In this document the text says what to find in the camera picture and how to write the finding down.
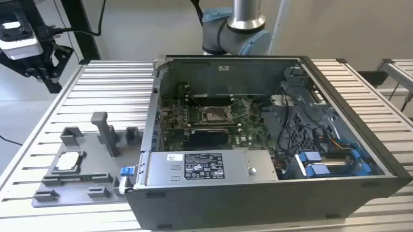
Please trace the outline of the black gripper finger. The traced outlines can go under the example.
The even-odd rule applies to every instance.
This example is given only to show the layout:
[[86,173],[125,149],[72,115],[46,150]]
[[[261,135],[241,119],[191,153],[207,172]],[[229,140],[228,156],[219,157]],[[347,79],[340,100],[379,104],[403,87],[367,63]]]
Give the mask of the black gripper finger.
[[49,75],[50,75],[50,82],[52,82],[52,87],[49,89],[50,93],[58,93],[61,90],[58,79],[65,69],[65,66],[68,64],[68,61],[72,57],[73,52],[74,50],[70,47],[53,43],[50,58],[54,57],[56,65],[52,64],[49,68]]
[[42,55],[11,60],[6,55],[0,56],[0,63],[23,77],[34,77],[43,83],[46,90],[52,93],[52,81],[43,67]]

